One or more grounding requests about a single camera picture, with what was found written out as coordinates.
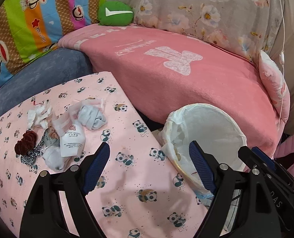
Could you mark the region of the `light grey sock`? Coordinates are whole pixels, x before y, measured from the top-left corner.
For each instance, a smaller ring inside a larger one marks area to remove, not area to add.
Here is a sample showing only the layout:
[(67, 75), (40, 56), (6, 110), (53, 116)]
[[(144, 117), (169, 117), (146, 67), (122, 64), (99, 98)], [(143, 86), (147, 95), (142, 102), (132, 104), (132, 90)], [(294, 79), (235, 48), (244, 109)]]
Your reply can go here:
[(45, 164), (53, 171), (62, 171), (65, 168), (67, 158), (61, 156), (59, 146), (49, 146), (43, 149), (42, 158)]

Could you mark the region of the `white printed packaging bag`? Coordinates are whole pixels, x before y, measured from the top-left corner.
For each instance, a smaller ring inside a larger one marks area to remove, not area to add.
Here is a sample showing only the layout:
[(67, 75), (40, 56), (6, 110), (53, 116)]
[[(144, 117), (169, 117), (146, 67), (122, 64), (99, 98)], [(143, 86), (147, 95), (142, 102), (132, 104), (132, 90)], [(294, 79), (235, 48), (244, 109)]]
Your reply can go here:
[(68, 131), (60, 138), (60, 153), (62, 157), (80, 156), (86, 142), (83, 127), (72, 124)]

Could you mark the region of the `blue-grey sock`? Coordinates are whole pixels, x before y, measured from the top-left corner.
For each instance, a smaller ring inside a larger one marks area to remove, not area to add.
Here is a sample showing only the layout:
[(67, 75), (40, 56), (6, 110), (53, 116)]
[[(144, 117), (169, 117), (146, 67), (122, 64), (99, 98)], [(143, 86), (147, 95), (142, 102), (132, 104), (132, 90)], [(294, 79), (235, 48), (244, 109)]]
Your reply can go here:
[(97, 130), (107, 123), (104, 114), (95, 106), (84, 105), (78, 113), (78, 121), (89, 130)]

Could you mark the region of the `translucent pink plastic wrapper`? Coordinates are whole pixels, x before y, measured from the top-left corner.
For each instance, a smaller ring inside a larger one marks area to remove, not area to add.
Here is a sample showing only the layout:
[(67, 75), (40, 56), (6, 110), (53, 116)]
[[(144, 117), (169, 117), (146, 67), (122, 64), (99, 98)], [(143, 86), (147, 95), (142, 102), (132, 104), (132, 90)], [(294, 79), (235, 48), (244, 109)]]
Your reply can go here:
[(80, 124), (78, 121), (78, 113), (84, 105), (92, 105), (97, 107), (104, 114), (104, 100), (103, 99), (84, 99), (77, 101), (69, 106), (65, 113), (63, 113), (58, 119), (52, 120), (53, 128), (56, 133), (61, 137), (69, 129), (72, 124)]

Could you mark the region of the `blue-grey velvet cushion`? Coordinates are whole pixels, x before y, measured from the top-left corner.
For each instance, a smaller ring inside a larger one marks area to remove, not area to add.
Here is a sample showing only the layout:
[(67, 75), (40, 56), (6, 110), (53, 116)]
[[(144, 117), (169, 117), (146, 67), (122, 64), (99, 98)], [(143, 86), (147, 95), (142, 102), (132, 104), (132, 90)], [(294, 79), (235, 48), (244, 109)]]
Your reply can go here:
[(26, 99), (70, 80), (93, 73), (83, 52), (59, 48), (19, 71), (0, 88), (0, 116)]

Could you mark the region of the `white-lined trash bin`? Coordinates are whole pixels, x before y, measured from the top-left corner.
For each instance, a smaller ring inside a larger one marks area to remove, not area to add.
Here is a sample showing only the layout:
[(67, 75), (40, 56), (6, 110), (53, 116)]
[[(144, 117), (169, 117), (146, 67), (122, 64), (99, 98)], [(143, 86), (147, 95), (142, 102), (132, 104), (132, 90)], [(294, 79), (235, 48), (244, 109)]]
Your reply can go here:
[(198, 198), (210, 198), (196, 173), (189, 156), (189, 144), (196, 141), (202, 150), (215, 157), (218, 163), (243, 171), (245, 164), (238, 157), (240, 147), (247, 145), (245, 134), (230, 115), (220, 108), (204, 103), (186, 105), (168, 116), (158, 135), (162, 151), (182, 174)]

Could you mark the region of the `grey floral quilt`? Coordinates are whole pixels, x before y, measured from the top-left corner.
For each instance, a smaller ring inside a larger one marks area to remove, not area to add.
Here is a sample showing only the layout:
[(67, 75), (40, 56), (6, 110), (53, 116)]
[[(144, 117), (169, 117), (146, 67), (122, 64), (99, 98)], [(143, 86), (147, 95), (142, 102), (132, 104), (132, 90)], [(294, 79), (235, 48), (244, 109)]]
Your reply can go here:
[(257, 63), (282, 22), (284, 0), (109, 0), (133, 8), (134, 23), (191, 36)]

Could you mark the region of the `white glove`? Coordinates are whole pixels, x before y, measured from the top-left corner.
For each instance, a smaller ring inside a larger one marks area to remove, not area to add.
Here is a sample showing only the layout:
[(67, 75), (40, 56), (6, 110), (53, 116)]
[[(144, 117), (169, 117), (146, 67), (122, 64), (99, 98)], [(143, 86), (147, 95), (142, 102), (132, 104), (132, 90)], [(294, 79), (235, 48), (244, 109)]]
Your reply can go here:
[(29, 130), (39, 127), (44, 130), (48, 129), (52, 115), (53, 108), (48, 99), (34, 105), (34, 107), (27, 112), (27, 128)]

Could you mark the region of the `pink panda print sheet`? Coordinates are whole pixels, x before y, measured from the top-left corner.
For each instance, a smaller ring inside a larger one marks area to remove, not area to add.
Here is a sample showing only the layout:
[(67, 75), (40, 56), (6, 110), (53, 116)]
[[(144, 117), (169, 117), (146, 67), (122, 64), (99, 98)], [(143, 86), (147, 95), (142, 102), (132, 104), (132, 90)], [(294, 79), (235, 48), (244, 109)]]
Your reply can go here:
[(15, 144), (27, 130), (28, 111), (48, 102), (59, 115), (85, 99), (103, 106), (107, 123), (98, 130), (84, 130), (84, 147), (66, 163), (66, 171), (92, 159), (102, 143), (109, 145), (108, 160), (92, 160), (85, 178), (86, 200), (106, 237), (193, 237), (207, 209), (161, 153), (159, 143), (109, 72), (54, 86), (0, 117), (0, 217), (4, 224), (19, 236), (38, 175), (43, 170), (53, 174), (41, 156), (29, 166), (15, 153)]

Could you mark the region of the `grey drawstring pouch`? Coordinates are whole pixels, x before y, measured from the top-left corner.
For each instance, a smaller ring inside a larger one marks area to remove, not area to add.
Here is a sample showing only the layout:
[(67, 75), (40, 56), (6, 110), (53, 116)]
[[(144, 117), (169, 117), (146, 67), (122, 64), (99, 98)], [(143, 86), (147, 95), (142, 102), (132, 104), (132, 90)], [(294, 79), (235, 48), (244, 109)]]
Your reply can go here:
[(51, 138), (49, 130), (46, 130), (44, 133), (44, 148), (47, 149), (51, 146), (59, 147), (60, 141), (59, 139)]

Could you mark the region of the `leopard print scrunchie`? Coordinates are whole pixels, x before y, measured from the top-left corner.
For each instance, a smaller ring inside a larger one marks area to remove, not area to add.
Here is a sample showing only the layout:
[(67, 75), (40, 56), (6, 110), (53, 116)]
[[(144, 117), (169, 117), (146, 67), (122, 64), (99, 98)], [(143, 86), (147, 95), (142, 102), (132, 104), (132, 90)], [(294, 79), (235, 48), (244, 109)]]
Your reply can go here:
[(41, 156), (41, 149), (44, 146), (44, 136), (41, 137), (40, 142), (30, 150), (26, 155), (20, 157), (21, 163), (31, 166), (34, 165), (38, 156)]

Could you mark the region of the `pink towel blanket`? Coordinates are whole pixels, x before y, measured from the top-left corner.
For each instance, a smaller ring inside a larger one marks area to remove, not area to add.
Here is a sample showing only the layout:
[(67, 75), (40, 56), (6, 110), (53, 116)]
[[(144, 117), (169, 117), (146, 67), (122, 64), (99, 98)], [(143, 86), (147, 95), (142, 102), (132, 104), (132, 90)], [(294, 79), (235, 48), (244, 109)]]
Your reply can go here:
[(59, 47), (85, 53), (95, 71), (109, 71), (133, 106), (163, 124), (188, 104), (206, 103), (230, 115), (272, 156), (283, 122), (257, 68), (201, 40), (137, 25), (89, 25), (63, 36)]

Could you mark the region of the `tan dotted scrunchie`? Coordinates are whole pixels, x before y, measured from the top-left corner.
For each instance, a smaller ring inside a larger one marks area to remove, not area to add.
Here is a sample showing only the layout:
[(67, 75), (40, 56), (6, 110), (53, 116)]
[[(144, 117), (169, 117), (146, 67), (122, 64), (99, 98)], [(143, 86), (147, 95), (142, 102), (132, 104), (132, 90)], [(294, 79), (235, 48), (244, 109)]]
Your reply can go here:
[(55, 129), (53, 127), (48, 128), (49, 137), (51, 139), (59, 139), (59, 135), (56, 133)]

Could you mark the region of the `green check mark plush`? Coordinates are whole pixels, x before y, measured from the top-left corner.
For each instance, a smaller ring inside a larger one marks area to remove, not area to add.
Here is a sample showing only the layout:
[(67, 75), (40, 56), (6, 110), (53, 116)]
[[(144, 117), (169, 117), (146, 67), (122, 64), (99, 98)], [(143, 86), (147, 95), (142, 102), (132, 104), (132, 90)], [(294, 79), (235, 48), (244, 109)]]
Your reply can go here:
[(127, 26), (133, 21), (133, 9), (119, 1), (106, 1), (98, 10), (98, 21), (104, 26)]

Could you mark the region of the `dark red velvet scrunchie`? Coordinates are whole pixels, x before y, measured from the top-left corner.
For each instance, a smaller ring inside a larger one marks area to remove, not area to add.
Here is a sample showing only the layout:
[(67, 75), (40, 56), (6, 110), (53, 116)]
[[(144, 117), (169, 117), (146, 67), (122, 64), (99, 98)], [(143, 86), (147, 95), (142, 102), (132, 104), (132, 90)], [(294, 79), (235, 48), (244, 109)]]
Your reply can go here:
[(37, 134), (34, 131), (26, 131), (23, 137), (15, 144), (15, 153), (17, 155), (26, 155), (31, 151), (37, 142)]

